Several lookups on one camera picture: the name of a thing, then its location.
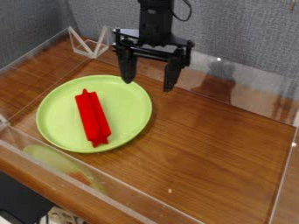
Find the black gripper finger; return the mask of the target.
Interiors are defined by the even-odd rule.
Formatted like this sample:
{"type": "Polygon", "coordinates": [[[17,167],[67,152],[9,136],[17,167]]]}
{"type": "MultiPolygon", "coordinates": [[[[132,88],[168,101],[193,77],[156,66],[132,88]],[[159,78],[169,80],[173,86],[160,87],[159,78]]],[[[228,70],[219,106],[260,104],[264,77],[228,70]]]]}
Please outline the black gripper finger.
{"type": "Polygon", "coordinates": [[[125,83],[131,83],[136,77],[136,61],[137,57],[129,49],[125,48],[117,50],[120,74],[125,83]]]}
{"type": "Polygon", "coordinates": [[[183,64],[177,58],[169,59],[168,64],[164,67],[164,79],[163,79],[163,91],[169,92],[173,89],[173,85],[177,82],[183,64]]]}

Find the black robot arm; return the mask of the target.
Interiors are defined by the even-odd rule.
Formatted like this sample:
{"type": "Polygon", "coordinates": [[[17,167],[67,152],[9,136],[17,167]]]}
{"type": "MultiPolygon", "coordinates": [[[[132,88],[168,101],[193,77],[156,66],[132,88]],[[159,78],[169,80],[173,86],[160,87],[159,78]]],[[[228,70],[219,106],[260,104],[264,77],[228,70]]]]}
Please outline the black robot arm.
{"type": "Polygon", "coordinates": [[[193,42],[172,34],[173,18],[185,22],[173,13],[173,0],[137,0],[140,3],[139,29],[113,30],[115,51],[121,79],[131,83],[136,77],[137,58],[160,60],[164,67],[163,91],[169,92],[181,70],[191,64],[193,42]]]}

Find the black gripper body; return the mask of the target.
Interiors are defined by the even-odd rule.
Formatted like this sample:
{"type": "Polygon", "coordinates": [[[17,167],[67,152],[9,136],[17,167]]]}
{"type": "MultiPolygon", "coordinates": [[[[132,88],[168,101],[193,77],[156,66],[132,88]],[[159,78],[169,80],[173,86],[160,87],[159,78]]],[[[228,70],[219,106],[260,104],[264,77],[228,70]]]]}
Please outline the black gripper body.
{"type": "Polygon", "coordinates": [[[139,57],[160,61],[176,59],[183,67],[191,64],[195,46],[191,40],[179,38],[173,34],[167,34],[160,39],[149,35],[141,37],[136,29],[116,28],[113,34],[116,38],[113,48],[121,66],[135,65],[139,57]]]}

